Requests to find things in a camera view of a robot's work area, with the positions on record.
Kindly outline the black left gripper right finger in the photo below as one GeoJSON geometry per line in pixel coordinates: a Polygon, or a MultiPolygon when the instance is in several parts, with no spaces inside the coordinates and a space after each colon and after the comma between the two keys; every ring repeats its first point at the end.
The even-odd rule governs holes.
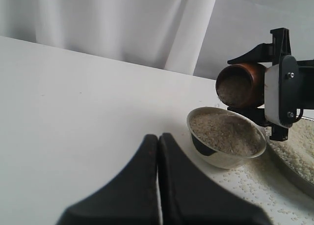
{"type": "Polygon", "coordinates": [[[158,142],[158,180],[165,225],[269,225],[259,207],[208,178],[170,133],[158,142]]]}

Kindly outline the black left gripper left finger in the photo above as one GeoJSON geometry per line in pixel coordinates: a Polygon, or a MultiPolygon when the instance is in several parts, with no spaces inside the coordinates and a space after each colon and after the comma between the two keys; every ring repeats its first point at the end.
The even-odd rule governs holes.
{"type": "Polygon", "coordinates": [[[59,225],[158,225],[157,147],[145,135],[123,170],[104,187],[69,206],[59,225]]]}

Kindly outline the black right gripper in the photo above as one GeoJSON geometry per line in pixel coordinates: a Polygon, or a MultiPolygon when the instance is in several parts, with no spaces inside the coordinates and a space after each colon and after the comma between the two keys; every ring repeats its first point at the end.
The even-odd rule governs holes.
{"type": "MultiPolygon", "coordinates": [[[[281,58],[291,55],[289,29],[277,28],[270,31],[272,43],[261,43],[244,55],[228,60],[229,65],[240,63],[267,63],[279,64],[281,58]]],[[[298,109],[314,109],[314,60],[297,61],[297,76],[299,82],[298,109]]],[[[263,108],[235,108],[227,110],[238,113],[261,127],[271,127],[270,140],[286,141],[288,129],[268,121],[263,108]]]]}

